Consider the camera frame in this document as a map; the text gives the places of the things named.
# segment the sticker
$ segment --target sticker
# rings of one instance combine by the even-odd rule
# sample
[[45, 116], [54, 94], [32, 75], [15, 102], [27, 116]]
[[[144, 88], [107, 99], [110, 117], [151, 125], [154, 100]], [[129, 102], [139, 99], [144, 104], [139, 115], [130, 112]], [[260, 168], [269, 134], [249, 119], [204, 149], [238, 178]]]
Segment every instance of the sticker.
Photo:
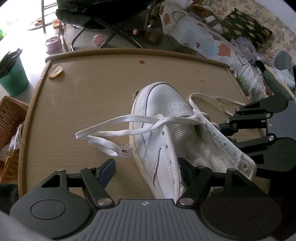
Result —
[[128, 157], [131, 158], [131, 146], [126, 144], [126, 146], [121, 146], [121, 155], [119, 157]]

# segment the pink ball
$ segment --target pink ball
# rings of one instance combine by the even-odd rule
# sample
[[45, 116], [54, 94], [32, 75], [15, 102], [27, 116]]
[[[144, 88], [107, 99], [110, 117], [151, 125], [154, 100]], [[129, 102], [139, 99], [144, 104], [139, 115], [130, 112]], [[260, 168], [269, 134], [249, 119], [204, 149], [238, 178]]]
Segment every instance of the pink ball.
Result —
[[104, 42], [104, 36], [101, 34], [97, 34], [94, 38], [93, 38], [93, 42], [95, 45], [101, 45]]

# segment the white shoelace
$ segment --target white shoelace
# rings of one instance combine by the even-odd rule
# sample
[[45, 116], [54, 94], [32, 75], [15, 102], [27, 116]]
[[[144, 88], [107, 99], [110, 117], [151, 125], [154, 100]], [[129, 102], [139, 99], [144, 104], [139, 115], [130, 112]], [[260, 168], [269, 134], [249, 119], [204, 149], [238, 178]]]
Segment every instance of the white shoelace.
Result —
[[[161, 127], [164, 124], [181, 124], [181, 125], [205, 125], [206, 123], [202, 121], [196, 120], [198, 116], [203, 115], [208, 120], [210, 120], [210, 117], [208, 114], [201, 112], [196, 104], [192, 101], [193, 97], [197, 98], [204, 98], [213, 101], [216, 105], [218, 105], [226, 114], [232, 116], [230, 112], [228, 112], [224, 106], [218, 101], [225, 101], [225, 102], [231, 102], [238, 105], [244, 105], [243, 103], [239, 103], [237, 101], [224, 98], [224, 97], [211, 97], [206, 94], [202, 93], [194, 93], [189, 98], [189, 103], [191, 107], [193, 108], [193, 116], [190, 117], [176, 117], [176, 116], [167, 116], [162, 119], [151, 117], [151, 116], [145, 116], [145, 115], [123, 115], [116, 118], [113, 118], [111, 120], [105, 121], [103, 123], [97, 124], [95, 126], [89, 127], [87, 129], [84, 129], [82, 131], [77, 132], [76, 140], [86, 140], [88, 141], [92, 146], [95, 146], [100, 151], [106, 153], [109, 156], [117, 157], [121, 155], [121, 148], [116, 145], [112, 141], [108, 141], [101, 137], [118, 137], [118, 136], [130, 136], [130, 135], [140, 135], [144, 134], [153, 130], [156, 130], [157, 128]], [[148, 123], [152, 124], [152, 126], [146, 127], [146, 128], [140, 128], [136, 130], [121, 130], [121, 131], [102, 131], [103, 129], [110, 127], [112, 125], [116, 125], [122, 122], [140, 122], [140, 123]], [[212, 123], [218, 130], [219, 125], [216, 123]]]

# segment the glass jar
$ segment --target glass jar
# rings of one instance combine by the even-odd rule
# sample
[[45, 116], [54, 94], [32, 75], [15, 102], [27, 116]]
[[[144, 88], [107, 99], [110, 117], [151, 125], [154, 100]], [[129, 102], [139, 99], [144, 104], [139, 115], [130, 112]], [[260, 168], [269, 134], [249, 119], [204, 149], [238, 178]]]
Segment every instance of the glass jar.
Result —
[[157, 25], [155, 20], [151, 20], [146, 28], [146, 39], [152, 45], [160, 44], [163, 38], [163, 31]]

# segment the black pillow with gold pattern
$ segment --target black pillow with gold pattern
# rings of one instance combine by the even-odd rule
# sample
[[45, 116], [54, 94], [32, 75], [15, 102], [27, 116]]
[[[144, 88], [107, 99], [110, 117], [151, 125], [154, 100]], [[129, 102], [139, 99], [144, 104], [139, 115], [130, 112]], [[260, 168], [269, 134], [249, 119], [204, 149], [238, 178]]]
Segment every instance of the black pillow with gold pattern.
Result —
[[255, 48], [260, 47], [265, 39], [272, 34], [269, 29], [261, 26], [255, 19], [240, 12], [237, 8], [225, 17], [221, 26], [224, 32], [222, 36], [226, 40], [235, 40], [242, 36], [249, 40]]

